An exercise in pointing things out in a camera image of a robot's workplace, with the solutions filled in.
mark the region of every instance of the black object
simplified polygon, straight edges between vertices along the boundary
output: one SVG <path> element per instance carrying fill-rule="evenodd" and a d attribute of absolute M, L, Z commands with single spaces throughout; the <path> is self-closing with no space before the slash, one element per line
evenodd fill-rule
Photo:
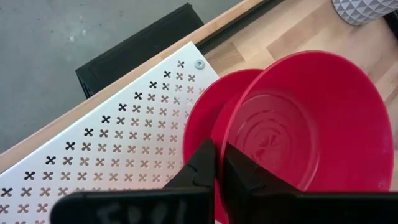
<path fill-rule="evenodd" d="M 197 43 L 196 47 L 206 54 L 282 1 L 259 2 Z M 93 96 L 202 25 L 192 6 L 186 4 L 78 68 L 76 74 L 86 97 Z"/>
<path fill-rule="evenodd" d="M 87 98 L 201 27 L 185 4 L 76 70 Z"/>
<path fill-rule="evenodd" d="M 221 196 L 231 224 L 302 220 L 396 223 L 397 193 L 301 192 L 231 145 L 223 164 Z M 59 200 L 52 224 L 214 223 L 216 148 L 205 141 L 163 188 L 80 192 Z"/>
<path fill-rule="evenodd" d="M 384 20 L 394 33 L 396 39 L 398 39 L 398 11 L 395 10 L 394 12 L 388 13 L 384 16 Z"/>

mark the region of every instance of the screw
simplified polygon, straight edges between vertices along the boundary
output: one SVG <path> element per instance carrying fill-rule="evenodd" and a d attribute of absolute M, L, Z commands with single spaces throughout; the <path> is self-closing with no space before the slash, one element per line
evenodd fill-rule
<path fill-rule="evenodd" d="M 205 62 L 203 60 L 200 60 L 200 59 L 196 60 L 195 68 L 197 68 L 199 70 L 204 69 L 205 68 Z"/>

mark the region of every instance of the gray floor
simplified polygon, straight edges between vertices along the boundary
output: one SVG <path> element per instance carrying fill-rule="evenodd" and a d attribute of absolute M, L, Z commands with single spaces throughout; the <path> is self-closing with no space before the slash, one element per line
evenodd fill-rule
<path fill-rule="evenodd" d="M 239 0 L 190 0 L 208 22 Z M 85 100 L 75 70 L 187 0 L 0 0 L 0 152 Z"/>

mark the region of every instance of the cross-shaped hole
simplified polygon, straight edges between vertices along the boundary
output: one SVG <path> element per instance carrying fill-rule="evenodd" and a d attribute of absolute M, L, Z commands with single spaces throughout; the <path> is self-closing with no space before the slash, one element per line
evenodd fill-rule
<path fill-rule="evenodd" d="M 2 213 L 8 214 L 9 207 L 10 207 L 10 205 L 0 205 L 0 214 L 2 214 Z"/>
<path fill-rule="evenodd" d="M 102 115 L 102 123 L 107 123 L 107 124 L 109 124 L 110 123 L 110 120 L 109 119 L 111 119 L 111 117 L 110 116 L 105 116 L 105 115 Z"/>
<path fill-rule="evenodd" d="M 131 126 L 138 126 L 139 119 L 138 118 L 131 118 Z"/>
<path fill-rule="evenodd" d="M 177 136 L 174 134 L 170 135 L 170 142 L 177 142 Z"/>
<path fill-rule="evenodd" d="M 19 214 L 28 213 L 29 212 L 28 208 L 29 208 L 29 204 L 25 204 L 25 205 L 19 204 L 17 213 L 19 213 Z"/>
<path fill-rule="evenodd" d="M 69 188 L 67 187 L 59 187 L 58 188 L 58 196 L 65 196 L 68 193 Z"/>
<path fill-rule="evenodd" d="M 72 156 L 70 156 L 70 157 L 64 156 L 62 164 L 63 165 L 72 165 L 72 159 L 73 159 Z"/>
<path fill-rule="evenodd" d="M 37 210 L 36 210 L 36 212 L 37 213 L 40 213 L 40 212 L 43 212 L 43 213 L 46 213 L 47 212 L 47 206 L 48 206 L 48 204 L 38 204 L 37 205 Z"/>
<path fill-rule="evenodd" d="M 135 131 L 135 132 L 132 132 L 132 131 L 130 131 L 130 137 L 129 137 L 129 139 L 137 139 L 137 132 Z"/>
<path fill-rule="evenodd" d="M 52 175 L 54 174 L 54 172 L 43 172 L 43 180 L 52 180 Z"/>
<path fill-rule="evenodd" d="M 92 128 L 90 128 L 90 129 L 86 128 L 84 135 L 92 137 L 93 136 L 93 131 L 94 131 L 94 129 L 92 129 Z"/>
<path fill-rule="evenodd" d="M 127 107 L 127 104 L 125 104 L 125 103 L 120 103 L 119 104 L 119 111 L 127 111 L 127 109 L 126 109 L 126 107 Z"/>
<path fill-rule="evenodd" d="M 61 180 L 70 180 L 70 172 L 61 172 Z"/>
<path fill-rule="evenodd" d="M 182 85 L 176 85 L 175 86 L 175 91 L 176 92 L 181 92 L 182 91 Z"/>
<path fill-rule="evenodd" d="M 97 173 L 97 172 L 95 172 L 95 173 L 94 173 L 94 181 L 102 181 L 102 180 L 103 180 L 102 176 L 104 176 L 103 173 Z"/>
<path fill-rule="evenodd" d="M 89 160 L 90 160 L 90 158 L 88 158 L 88 157 L 86 157 L 86 158 L 81 157 L 80 158 L 80 165 L 81 166 L 88 166 L 88 161 Z"/>
<path fill-rule="evenodd" d="M 46 157 L 47 161 L 45 161 L 45 164 L 46 164 L 46 165 L 49 165 L 49 164 L 54 165 L 54 164 L 55 164 L 55 161 L 54 161 L 55 158 L 56 158 L 55 156 L 52 156 L 52 157 L 47 156 L 47 157 Z"/>
<path fill-rule="evenodd" d="M 180 110 L 173 109 L 173 116 L 179 117 L 180 116 Z"/>
<path fill-rule="evenodd" d="M 154 109 L 153 106 L 147 106 L 147 114 L 154 114 Z"/>
<path fill-rule="evenodd" d="M 134 159 L 126 159 L 126 167 L 134 167 Z"/>
<path fill-rule="evenodd" d="M 141 160 L 141 165 L 140 165 L 140 167 L 141 167 L 141 168 L 148 168 L 148 162 L 149 162 L 149 161 L 143 161 L 143 160 Z"/>
<path fill-rule="evenodd" d="M 162 147 L 156 147 L 155 155 L 163 155 L 163 148 Z"/>
<path fill-rule="evenodd" d="M 138 181 L 139 182 L 146 182 L 147 181 L 147 175 L 146 174 L 139 174 Z"/>
<path fill-rule="evenodd" d="M 118 181 L 118 175 L 117 173 L 109 173 L 109 181 Z"/>
<path fill-rule="evenodd" d="M 104 166 L 104 158 L 96 158 L 97 162 L 95 163 L 96 166 Z"/>
<path fill-rule="evenodd" d="M 157 126 L 158 128 L 166 128 L 166 121 L 158 121 L 159 125 Z"/>
<path fill-rule="evenodd" d="M 10 188 L 5 188 L 5 187 L 3 187 L 2 189 L 2 193 L 1 193 L 1 196 L 2 197 L 5 197 L 5 196 L 7 196 L 7 197 L 11 197 L 12 196 L 12 194 L 11 194 L 11 192 L 12 192 L 12 187 L 10 187 Z"/>
<path fill-rule="evenodd" d="M 123 131 L 115 131 L 114 133 L 115 133 L 114 138 L 119 138 L 119 139 L 123 138 Z"/>
<path fill-rule="evenodd" d="M 111 167 L 119 167 L 120 159 L 112 159 Z"/>
<path fill-rule="evenodd" d="M 100 131 L 99 131 L 99 137 L 100 138 L 107 138 L 108 137 L 108 130 L 103 130 L 103 129 L 101 129 Z"/>
<path fill-rule="evenodd" d="M 77 180 L 87 180 L 87 172 L 79 172 L 79 173 L 77 173 Z"/>
<path fill-rule="evenodd" d="M 157 134 L 156 141 L 164 141 L 164 134 Z"/>
<path fill-rule="evenodd" d="M 168 83 L 163 83 L 162 89 L 163 89 L 163 90 L 170 90 L 170 84 L 168 84 Z"/>
<path fill-rule="evenodd" d="M 178 129 L 178 122 L 172 122 L 172 129 Z"/>
<path fill-rule="evenodd" d="M 157 168 L 162 168 L 162 161 L 154 161 L 154 168 L 155 169 L 157 169 Z"/>
<path fill-rule="evenodd" d="M 148 101 L 155 101 L 155 94 L 148 93 Z"/>
<path fill-rule="evenodd" d="M 135 92 L 134 93 L 134 99 L 135 100 L 142 100 L 142 93 Z"/>
<path fill-rule="evenodd" d="M 124 181 L 132 182 L 132 174 L 124 174 Z"/>
<path fill-rule="evenodd" d="M 174 97 L 174 104 L 180 104 L 181 103 L 181 97 Z"/>
<path fill-rule="evenodd" d="M 67 142 L 67 146 L 65 147 L 66 150 L 75 150 L 75 147 L 73 147 L 76 143 L 72 142 Z"/>
<path fill-rule="evenodd" d="M 136 153 L 136 146 L 128 146 L 127 153 Z"/>
<path fill-rule="evenodd" d="M 174 175 L 170 175 L 170 174 L 166 174 L 166 182 L 169 182 L 170 180 L 172 180 L 174 178 Z"/>
<path fill-rule="evenodd" d="M 187 87 L 187 93 L 193 93 L 193 86 Z"/>
<path fill-rule="evenodd" d="M 182 73 L 177 72 L 177 76 L 175 77 L 175 79 L 182 80 L 182 76 L 183 76 Z"/>
<path fill-rule="evenodd" d="M 157 84 L 157 82 L 150 81 L 149 88 L 156 88 L 156 84 Z"/>
<path fill-rule="evenodd" d="M 145 120 L 145 127 L 152 127 L 152 120 L 151 119 L 146 119 Z"/>
<path fill-rule="evenodd" d="M 21 190 L 22 190 L 21 197 L 30 197 L 30 196 L 32 196 L 32 193 L 31 193 L 32 187 L 28 187 L 28 188 L 23 187 L 23 188 L 21 188 Z"/>
<path fill-rule="evenodd" d="M 152 136 L 152 134 L 151 133 L 144 133 L 144 138 L 143 138 L 143 140 L 145 140 L 145 141 L 150 141 L 150 137 Z"/>
<path fill-rule="evenodd" d="M 149 154 L 149 146 L 143 146 L 142 147 L 142 154 Z"/>
<path fill-rule="evenodd" d="M 98 144 L 98 152 L 106 152 L 106 144 Z"/>
<path fill-rule="evenodd" d="M 166 116 L 166 115 L 167 115 L 166 111 L 167 111 L 167 108 L 160 108 L 160 113 L 159 113 L 159 115 L 164 115 L 164 116 Z"/>
<path fill-rule="evenodd" d="M 167 161 L 167 168 L 168 169 L 174 169 L 175 168 L 175 162 L 174 161 Z"/>
<path fill-rule="evenodd" d="M 125 118 L 117 117 L 116 119 L 117 119 L 116 124 L 124 124 Z"/>
<path fill-rule="evenodd" d="M 122 148 L 122 145 L 113 145 L 113 152 L 122 152 L 122 150 L 121 150 L 121 148 Z"/>
<path fill-rule="evenodd" d="M 171 73 L 172 73 L 172 72 L 164 71 L 163 77 L 164 77 L 164 78 L 170 78 L 170 77 L 171 77 L 171 76 L 170 76 Z"/>
<path fill-rule="evenodd" d="M 188 75 L 188 82 L 194 82 L 195 81 L 195 75 Z"/>
<path fill-rule="evenodd" d="M 40 193 L 40 196 L 41 196 L 41 197 L 44 197 L 44 196 L 48 197 L 48 196 L 50 196 L 50 190 L 51 190 L 50 187 L 47 187 L 47 188 L 42 187 L 42 188 L 40 188 L 40 190 L 42 191 L 42 192 Z"/>
<path fill-rule="evenodd" d="M 160 174 L 154 174 L 152 181 L 153 182 L 160 182 Z"/>
<path fill-rule="evenodd" d="M 34 180 L 35 179 L 35 177 L 34 177 L 34 175 L 36 174 L 36 172 L 28 172 L 28 171 L 26 171 L 25 172 L 25 177 L 24 177 L 24 180 Z"/>
<path fill-rule="evenodd" d="M 178 63 L 177 68 L 179 68 L 179 67 L 184 68 L 184 64 L 185 64 L 184 61 L 178 61 L 177 63 Z"/>
<path fill-rule="evenodd" d="M 91 151 L 91 148 L 90 148 L 91 143 L 90 142 L 89 143 L 83 142 L 82 145 L 83 145 L 83 147 L 81 148 L 82 151 L 85 151 L 85 150 Z"/>
<path fill-rule="evenodd" d="M 161 98 L 162 98 L 160 100 L 161 103 L 168 103 L 169 102 L 169 97 L 168 96 L 162 95 Z"/>
<path fill-rule="evenodd" d="M 141 112 L 141 106 L 140 105 L 133 105 L 132 106 L 132 112 L 140 113 Z"/>
<path fill-rule="evenodd" d="M 175 156 L 176 149 L 175 148 L 169 148 L 169 156 Z"/>
<path fill-rule="evenodd" d="M 187 105 L 193 106 L 193 99 L 187 98 Z"/>

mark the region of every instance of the white textured vase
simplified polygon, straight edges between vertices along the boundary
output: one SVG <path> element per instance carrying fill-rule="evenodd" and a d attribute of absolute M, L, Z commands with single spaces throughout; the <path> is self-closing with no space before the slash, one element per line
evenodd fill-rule
<path fill-rule="evenodd" d="M 361 25 L 398 9 L 398 0 L 333 0 L 333 5 L 347 23 Z"/>

